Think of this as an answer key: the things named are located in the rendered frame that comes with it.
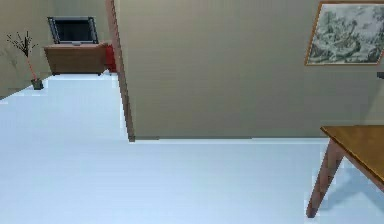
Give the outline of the brown wooden tv cabinet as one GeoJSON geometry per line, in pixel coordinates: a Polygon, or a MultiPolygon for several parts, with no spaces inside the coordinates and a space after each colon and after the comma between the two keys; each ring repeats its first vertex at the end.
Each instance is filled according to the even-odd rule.
{"type": "Polygon", "coordinates": [[[44,47],[44,52],[53,75],[98,74],[106,68],[106,43],[52,44],[44,47]]]}

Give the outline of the red object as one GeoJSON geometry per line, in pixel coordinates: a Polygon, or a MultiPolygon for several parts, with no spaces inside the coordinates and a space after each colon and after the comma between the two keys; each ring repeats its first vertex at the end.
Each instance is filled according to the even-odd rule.
{"type": "Polygon", "coordinates": [[[106,46],[106,67],[110,72],[116,71],[116,62],[112,45],[106,46]]]}

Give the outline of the black television set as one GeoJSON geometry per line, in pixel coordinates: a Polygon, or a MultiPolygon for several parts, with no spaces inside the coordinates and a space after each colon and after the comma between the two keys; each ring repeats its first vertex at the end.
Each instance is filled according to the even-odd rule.
{"type": "Polygon", "coordinates": [[[92,16],[53,16],[48,24],[55,44],[98,44],[95,19],[92,16]]]}

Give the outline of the bare twig house plant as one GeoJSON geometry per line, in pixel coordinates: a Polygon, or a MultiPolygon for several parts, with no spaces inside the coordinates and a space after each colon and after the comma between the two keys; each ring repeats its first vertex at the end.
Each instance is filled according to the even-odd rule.
{"type": "Polygon", "coordinates": [[[22,37],[19,32],[16,33],[17,38],[14,39],[11,34],[7,34],[6,41],[9,42],[13,47],[20,50],[26,58],[28,68],[32,74],[32,79],[30,80],[34,90],[42,90],[44,88],[42,79],[36,74],[33,69],[30,54],[32,49],[36,47],[36,44],[32,43],[32,37],[29,35],[29,32],[25,33],[25,36],[22,37]]]}

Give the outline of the brown wooden table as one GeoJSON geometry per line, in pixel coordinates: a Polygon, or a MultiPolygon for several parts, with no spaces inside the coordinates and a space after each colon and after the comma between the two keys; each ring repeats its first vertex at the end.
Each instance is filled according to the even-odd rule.
{"type": "Polygon", "coordinates": [[[306,216],[314,218],[346,158],[384,193],[384,125],[322,126],[329,138],[306,216]]]}

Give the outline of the framed grey picture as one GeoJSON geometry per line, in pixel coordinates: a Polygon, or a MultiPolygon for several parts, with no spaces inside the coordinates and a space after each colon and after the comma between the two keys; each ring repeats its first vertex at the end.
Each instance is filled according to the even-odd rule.
{"type": "Polygon", "coordinates": [[[306,66],[378,65],[384,56],[384,0],[322,0],[306,66]]]}

